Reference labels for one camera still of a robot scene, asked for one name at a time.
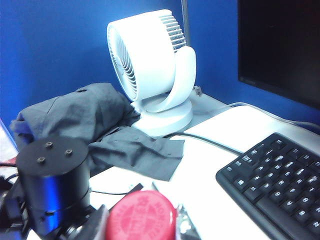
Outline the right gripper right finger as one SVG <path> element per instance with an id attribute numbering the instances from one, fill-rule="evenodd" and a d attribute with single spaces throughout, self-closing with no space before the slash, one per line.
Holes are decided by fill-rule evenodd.
<path id="1" fill-rule="evenodd" d="M 196 227 L 192 223 L 187 210 L 183 204 L 178 204 L 175 218 L 175 239 L 176 240 L 200 240 Z"/>

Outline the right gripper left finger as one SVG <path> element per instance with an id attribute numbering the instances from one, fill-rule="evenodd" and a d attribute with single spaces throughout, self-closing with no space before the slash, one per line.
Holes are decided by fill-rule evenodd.
<path id="1" fill-rule="evenodd" d="M 81 230 L 81 239 L 105 240 L 108 217 L 109 210 L 104 204 L 102 204 L 100 208 L 91 215 L 89 220 L 83 226 Z"/>

